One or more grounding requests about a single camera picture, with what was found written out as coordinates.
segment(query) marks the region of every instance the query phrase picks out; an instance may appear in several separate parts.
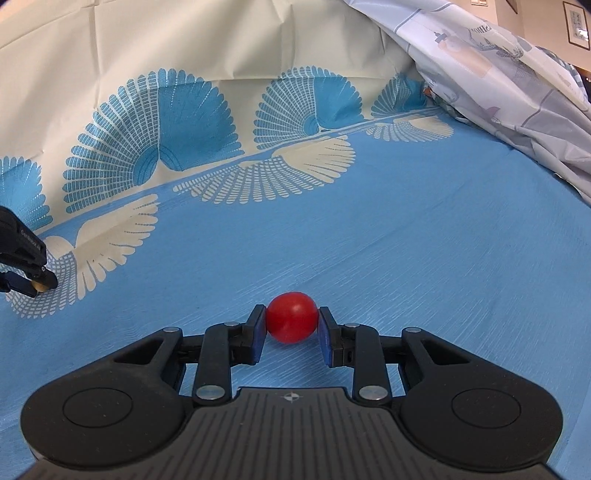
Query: textured grip surface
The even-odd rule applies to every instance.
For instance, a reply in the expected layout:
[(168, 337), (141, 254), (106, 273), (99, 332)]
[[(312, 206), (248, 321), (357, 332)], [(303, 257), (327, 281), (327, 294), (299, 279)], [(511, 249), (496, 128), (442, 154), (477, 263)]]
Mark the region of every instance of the textured grip surface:
[(351, 402), (341, 388), (243, 388), (221, 407), (196, 410), (162, 451), (108, 471), (40, 460), (22, 480), (551, 480), (536, 465), (467, 472), (425, 455), (382, 408)]

